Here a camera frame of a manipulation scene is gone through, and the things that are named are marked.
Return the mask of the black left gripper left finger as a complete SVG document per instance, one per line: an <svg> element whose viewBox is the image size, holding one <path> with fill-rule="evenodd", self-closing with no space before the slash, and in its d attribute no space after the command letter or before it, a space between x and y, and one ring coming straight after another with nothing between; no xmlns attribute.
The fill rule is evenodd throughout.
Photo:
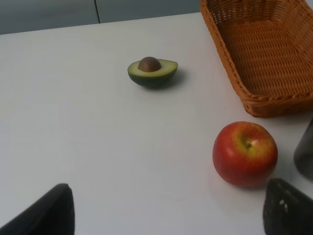
<svg viewBox="0 0 313 235"><path fill-rule="evenodd" d="M61 183L0 228L2 235L73 235L72 189Z"/></svg>

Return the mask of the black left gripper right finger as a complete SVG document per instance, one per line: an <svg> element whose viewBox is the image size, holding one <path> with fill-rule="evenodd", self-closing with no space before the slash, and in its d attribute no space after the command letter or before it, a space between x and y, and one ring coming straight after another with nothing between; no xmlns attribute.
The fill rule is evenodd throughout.
<svg viewBox="0 0 313 235"><path fill-rule="evenodd" d="M313 200L281 178L270 179L263 206L267 235L311 235Z"/></svg>

